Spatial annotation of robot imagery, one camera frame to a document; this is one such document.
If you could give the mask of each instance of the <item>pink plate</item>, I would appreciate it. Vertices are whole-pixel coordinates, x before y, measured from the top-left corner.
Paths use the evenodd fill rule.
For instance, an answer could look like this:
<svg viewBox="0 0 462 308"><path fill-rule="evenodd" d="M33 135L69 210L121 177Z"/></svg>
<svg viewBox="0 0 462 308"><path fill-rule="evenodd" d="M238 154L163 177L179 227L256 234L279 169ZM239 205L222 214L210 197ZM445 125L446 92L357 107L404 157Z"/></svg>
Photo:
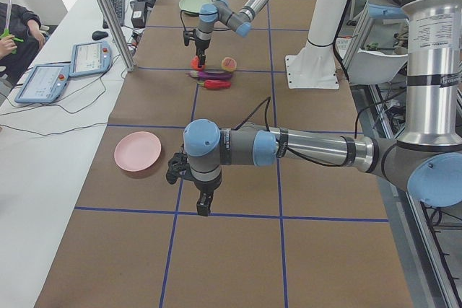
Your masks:
<svg viewBox="0 0 462 308"><path fill-rule="evenodd" d="M142 171L156 162L160 149L157 136L146 131L138 131L121 139L115 148L114 160L125 171Z"/></svg>

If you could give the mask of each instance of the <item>person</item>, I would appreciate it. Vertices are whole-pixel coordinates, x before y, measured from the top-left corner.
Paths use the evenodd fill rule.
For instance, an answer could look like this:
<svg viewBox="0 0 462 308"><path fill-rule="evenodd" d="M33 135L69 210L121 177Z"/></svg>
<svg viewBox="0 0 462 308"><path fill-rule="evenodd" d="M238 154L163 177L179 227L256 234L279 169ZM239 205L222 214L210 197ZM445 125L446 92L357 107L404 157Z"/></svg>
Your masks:
<svg viewBox="0 0 462 308"><path fill-rule="evenodd" d="M8 5L0 2L0 31L5 28ZM11 35L0 40L0 66L4 66L6 80L14 86L30 63L45 45L45 37L40 32L39 16L23 6L13 4L9 23ZM24 42L14 41L19 38Z"/></svg>

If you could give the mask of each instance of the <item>green plate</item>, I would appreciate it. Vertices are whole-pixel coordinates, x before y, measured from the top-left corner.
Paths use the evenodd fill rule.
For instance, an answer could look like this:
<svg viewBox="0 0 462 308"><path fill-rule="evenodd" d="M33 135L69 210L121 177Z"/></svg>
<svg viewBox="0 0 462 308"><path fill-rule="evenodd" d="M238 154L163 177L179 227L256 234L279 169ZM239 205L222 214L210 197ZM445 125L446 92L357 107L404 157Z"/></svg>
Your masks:
<svg viewBox="0 0 462 308"><path fill-rule="evenodd" d="M180 0L179 6L186 14L198 16L204 4L210 4L212 0Z"/></svg>

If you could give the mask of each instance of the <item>blue joint cap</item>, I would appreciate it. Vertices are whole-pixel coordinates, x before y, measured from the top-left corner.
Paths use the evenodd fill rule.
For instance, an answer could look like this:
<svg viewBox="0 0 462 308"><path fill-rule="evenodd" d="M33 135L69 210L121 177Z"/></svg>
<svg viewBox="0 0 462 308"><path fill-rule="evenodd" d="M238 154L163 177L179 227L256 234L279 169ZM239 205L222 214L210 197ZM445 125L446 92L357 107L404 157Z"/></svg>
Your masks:
<svg viewBox="0 0 462 308"><path fill-rule="evenodd" d="M207 155L218 146L220 131L217 124L208 119L198 119L189 123L183 132L185 151L192 157Z"/></svg>
<svg viewBox="0 0 462 308"><path fill-rule="evenodd" d="M401 7L375 5L369 3L369 16L381 19L407 18Z"/></svg>
<svg viewBox="0 0 462 308"><path fill-rule="evenodd" d="M245 38L247 36L248 32L250 32L250 29L252 29L252 25L249 22L242 23L239 26L239 28L236 29L236 33L239 36L242 36L243 38Z"/></svg>
<svg viewBox="0 0 462 308"><path fill-rule="evenodd" d="M444 153L425 160L407 182L409 194L434 207L462 201L462 154Z"/></svg>
<svg viewBox="0 0 462 308"><path fill-rule="evenodd" d="M252 158L255 166L269 166L276 160L276 136L268 131L260 130L253 140Z"/></svg>
<svg viewBox="0 0 462 308"><path fill-rule="evenodd" d="M213 4L204 4L201 7L199 18L202 22L213 23L218 20L218 9Z"/></svg>
<svg viewBox="0 0 462 308"><path fill-rule="evenodd" d="M228 3L228 0L215 0L215 1L220 1L226 5L226 7L230 7L230 3Z"/></svg>

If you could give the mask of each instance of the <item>computer mouse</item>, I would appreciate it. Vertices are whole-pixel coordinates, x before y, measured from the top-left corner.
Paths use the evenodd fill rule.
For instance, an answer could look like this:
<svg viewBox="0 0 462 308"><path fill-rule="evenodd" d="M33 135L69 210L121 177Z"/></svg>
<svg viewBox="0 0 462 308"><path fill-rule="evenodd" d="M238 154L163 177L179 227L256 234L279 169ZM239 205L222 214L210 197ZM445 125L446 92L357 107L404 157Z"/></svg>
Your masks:
<svg viewBox="0 0 462 308"><path fill-rule="evenodd" d="M103 32L102 30L96 30L96 31L93 32L93 34L92 34L92 39L93 39L94 41L98 41L98 40L107 38L108 36L109 36L108 32Z"/></svg>

